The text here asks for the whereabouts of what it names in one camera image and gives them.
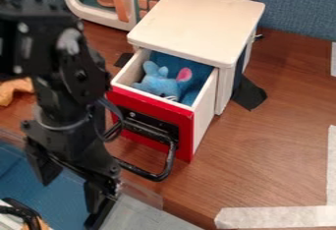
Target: small drawer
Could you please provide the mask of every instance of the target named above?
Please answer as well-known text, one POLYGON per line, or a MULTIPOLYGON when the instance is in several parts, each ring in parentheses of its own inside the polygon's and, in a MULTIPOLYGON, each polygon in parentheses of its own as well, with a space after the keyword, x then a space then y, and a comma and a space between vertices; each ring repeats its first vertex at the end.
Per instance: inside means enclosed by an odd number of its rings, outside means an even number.
MULTIPOLYGON (((113 90, 108 98, 123 110, 154 118, 168 127, 178 128, 177 157, 190 162, 213 116, 216 102, 218 69, 213 68, 192 106, 178 103, 132 87, 143 78, 142 64, 149 60, 151 51, 139 49, 133 58, 113 79, 113 90)), ((160 150, 167 146, 152 139, 124 131, 123 136, 160 150)))

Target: blue stuffed animal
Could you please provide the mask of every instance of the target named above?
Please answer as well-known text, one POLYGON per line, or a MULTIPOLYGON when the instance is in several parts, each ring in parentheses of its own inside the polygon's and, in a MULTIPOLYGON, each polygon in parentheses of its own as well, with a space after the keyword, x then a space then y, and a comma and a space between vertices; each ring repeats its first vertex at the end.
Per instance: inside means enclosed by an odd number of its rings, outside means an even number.
POLYGON ((152 61, 143 63, 145 76, 140 84, 133 87, 173 101, 181 101, 181 97, 192 84, 193 72, 183 68, 176 79, 168 79, 167 67, 159 67, 152 61))

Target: stuffed toy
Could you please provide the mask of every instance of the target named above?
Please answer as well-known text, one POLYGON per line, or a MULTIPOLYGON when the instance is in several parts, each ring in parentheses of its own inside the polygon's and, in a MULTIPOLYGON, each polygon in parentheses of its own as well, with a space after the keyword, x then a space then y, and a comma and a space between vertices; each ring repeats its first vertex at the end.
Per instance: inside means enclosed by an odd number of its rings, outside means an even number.
POLYGON ((193 84, 193 72, 189 68, 180 70, 176 79, 168 79, 167 67, 159 67, 152 61, 143 63, 145 76, 133 87, 173 101, 181 101, 187 89, 193 84))
POLYGON ((8 106, 16 91, 33 93, 31 79, 16 79, 0 83, 0 106, 8 106))

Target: black drawer handle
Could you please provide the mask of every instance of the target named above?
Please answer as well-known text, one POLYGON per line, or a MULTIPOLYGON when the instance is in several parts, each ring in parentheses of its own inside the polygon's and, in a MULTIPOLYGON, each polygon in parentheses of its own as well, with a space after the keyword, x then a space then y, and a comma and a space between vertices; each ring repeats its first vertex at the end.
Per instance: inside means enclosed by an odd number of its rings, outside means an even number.
POLYGON ((148 171, 145 171, 137 167, 134 164, 126 162, 120 158, 114 157, 119 163, 119 165, 122 168, 132 173, 135 173, 139 176, 142 176, 145 179, 148 179, 154 182, 161 182, 165 180, 173 169, 174 159, 175 159, 175 154, 176 154, 176 149, 177 149, 175 142, 167 135, 157 133, 153 130, 150 130, 149 128, 140 127, 138 124, 133 123, 132 121, 128 119, 124 121, 124 125, 125 125, 125 129, 129 131, 135 132, 137 134, 142 134, 144 136, 151 135, 151 138, 155 137, 159 139, 162 143, 166 142, 169 145, 169 151, 168 151, 167 158, 165 161, 164 169, 162 170, 161 173, 158 173, 158 174, 150 173, 148 171))

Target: white wooden box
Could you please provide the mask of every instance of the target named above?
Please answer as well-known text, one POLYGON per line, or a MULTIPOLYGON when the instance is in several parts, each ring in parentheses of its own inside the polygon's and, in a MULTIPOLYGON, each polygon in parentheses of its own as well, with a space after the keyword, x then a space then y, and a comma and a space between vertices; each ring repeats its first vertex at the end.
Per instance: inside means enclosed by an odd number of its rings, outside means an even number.
MULTIPOLYGON (((138 51, 112 81, 110 98, 120 106, 177 125, 177 156, 191 161, 214 114, 223 112, 232 95, 238 60, 244 61, 244 69, 249 63, 263 11, 264 4, 251 0, 160 0, 128 34, 138 51), (192 107, 131 87, 143 77, 141 66, 151 51, 214 68, 192 107)), ((160 148, 138 135, 125 136, 160 148)))

